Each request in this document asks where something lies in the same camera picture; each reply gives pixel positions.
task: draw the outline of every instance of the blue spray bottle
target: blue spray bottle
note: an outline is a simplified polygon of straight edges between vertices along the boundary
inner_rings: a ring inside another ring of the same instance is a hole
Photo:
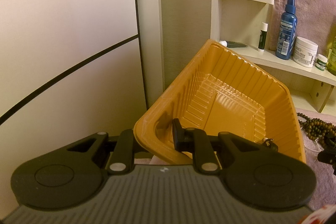
[[[295,0],[287,0],[285,12],[281,16],[280,32],[275,55],[281,59],[288,60],[291,57],[297,17],[295,15]]]

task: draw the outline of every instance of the shelf unit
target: shelf unit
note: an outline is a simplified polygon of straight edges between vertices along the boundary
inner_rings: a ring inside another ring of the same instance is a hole
[[[233,50],[283,82],[295,107],[336,115],[336,76],[315,67],[305,68],[292,59],[282,60],[272,51],[257,51],[261,23],[270,24],[273,5],[274,0],[212,0],[211,39],[249,45]]]

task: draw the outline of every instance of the white logo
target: white logo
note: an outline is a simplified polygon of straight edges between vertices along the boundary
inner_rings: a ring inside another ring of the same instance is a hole
[[[161,172],[163,172],[163,173],[166,173],[166,172],[168,172],[169,171],[169,169],[167,168],[167,167],[163,167],[163,168],[161,168],[161,169],[159,169]]]

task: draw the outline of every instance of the black line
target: black line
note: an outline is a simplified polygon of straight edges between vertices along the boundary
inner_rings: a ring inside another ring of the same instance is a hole
[[[29,103],[31,100],[33,100],[34,98],[36,98],[38,95],[40,95],[42,92],[44,92],[45,90],[47,90],[48,88],[50,88],[52,85],[56,84],[57,82],[61,81],[63,78],[67,77],[68,75],[70,75],[71,73],[75,72],[76,70],[80,69],[81,67],[85,66],[86,64],[92,62],[93,60],[96,60],[97,58],[103,56],[104,54],[107,54],[108,52],[126,44],[127,42],[130,42],[136,38],[139,38],[139,35],[134,35],[130,38],[127,38],[117,44],[114,44],[111,47],[108,47],[104,50],[102,50],[101,52],[98,52],[92,56],[90,56],[89,58],[79,62],[78,64],[74,65],[73,67],[71,67],[70,69],[67,69],[66,71],[62,72],[61,74],[57,75],[56,77],[54,77],[53,79],[51,79],[50,81],[48,81],[47,83],[45,83],[44,85],[40,86],[38,89],[34,90],[31,94],[29,94],[27,97],[23,98],[21,101],[19,101],[15,106],[13,106],[10,110],[8,110],[5,114],[3,114],[0,117],[0,125],[2,125],[7,119],[9,119],[9,117],[11,117],[15,112],[17,112],[20,108],[22,108],[24,105],[26,105],[27,103]]]
[[[139,49],[140,49],[140,62],[141,62],[141,71],[142,71],[142,81],[143,81],[143,90],[145,92],[145,101],[146,101],[146,108],[149,109],[148,100],[147,100],[147,92],[146,92],[146,85],[145,85],[145,73],[143,70],[143,61],[142,61],[142,48],[141,48],[141,39],[140,39],[140,24],[139,24],[139,11],[138,11],[138,0],[135,0],[135,12],[136,12],[136,23],[138,27],[138,39],[139,39]]]

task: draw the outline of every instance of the shelf bracket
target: shelf bracket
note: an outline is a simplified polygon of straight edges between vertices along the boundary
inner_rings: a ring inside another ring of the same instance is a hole
[[[324,106],[329,100],[330,94],[332,93],[333,89],[333,85],[324,83],[319,80],[315,80],[314,85],[310,91],[310,96],[312,98],[313,107],[317,112],[322,112]]]

